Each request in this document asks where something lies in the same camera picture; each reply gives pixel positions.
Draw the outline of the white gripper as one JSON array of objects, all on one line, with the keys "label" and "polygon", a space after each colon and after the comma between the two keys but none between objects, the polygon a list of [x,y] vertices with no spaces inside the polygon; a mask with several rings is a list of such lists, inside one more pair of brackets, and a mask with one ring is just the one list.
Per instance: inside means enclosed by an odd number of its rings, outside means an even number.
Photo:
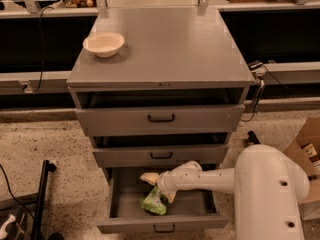
[{"label": "white gripper", "polygon": [[173,181],[174,177],[169,171],[161,173],[160,175],[152,172],[143,173],[140,176],[140,179],[153,186],[157,184],[158,189],[163,195],[166,196],[168,202],[170,204],[173,203],[178,188]]}]

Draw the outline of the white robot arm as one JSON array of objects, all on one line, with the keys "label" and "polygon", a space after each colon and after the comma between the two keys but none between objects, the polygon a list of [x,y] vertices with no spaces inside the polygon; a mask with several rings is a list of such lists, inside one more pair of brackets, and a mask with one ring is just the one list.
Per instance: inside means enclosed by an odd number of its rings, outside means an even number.
[{"label": "white robot arm", "polygon": [[209,190],[232,193],[237,240],[305,240],[298,202],[309,194],[305,171],[281,151],[255,144],[245,148],[233,168],[205,171],[189,161],[161,174],[144,173],[140,179],[153,186],[141,206],[164,214],[162,197]]}]

